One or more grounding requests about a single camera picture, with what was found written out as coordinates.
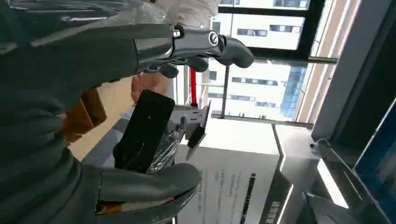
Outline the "person's left hand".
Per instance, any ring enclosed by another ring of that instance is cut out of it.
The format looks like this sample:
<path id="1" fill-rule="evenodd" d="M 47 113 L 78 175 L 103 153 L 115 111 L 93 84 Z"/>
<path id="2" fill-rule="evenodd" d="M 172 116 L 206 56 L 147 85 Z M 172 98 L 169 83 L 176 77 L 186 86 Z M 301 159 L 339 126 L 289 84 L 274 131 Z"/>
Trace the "person's left hand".
<path id="1" fill-rule="evenodd" d="M 131 82 L 131 98 L 137 103 L 143 90 L 150 90 L 162 95 L 166 95 L 171 79 L 162 73 L 141 73 L 134 75 Z"/>

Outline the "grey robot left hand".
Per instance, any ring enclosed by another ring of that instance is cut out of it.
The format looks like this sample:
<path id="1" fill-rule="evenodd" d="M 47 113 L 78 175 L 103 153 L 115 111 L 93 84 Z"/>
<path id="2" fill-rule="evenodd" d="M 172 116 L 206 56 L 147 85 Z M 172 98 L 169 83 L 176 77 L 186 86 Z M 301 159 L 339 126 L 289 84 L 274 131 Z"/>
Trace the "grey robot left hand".
<path id="1" fill-rule="evenodd" d="M 175 103 L 144 90 L 117 145 L 115 168 L 83 164 L 61 133 L 61 114 L 88 90 L 142 72 L 174 77 L 205 58 L 249 67 L 241 41 L 168 21 L 139 0 L 3 0 L 0 3 L 0 221 L 3 224 L 165 224 L 194 197 L 191 164 L 154 174 Z"/>

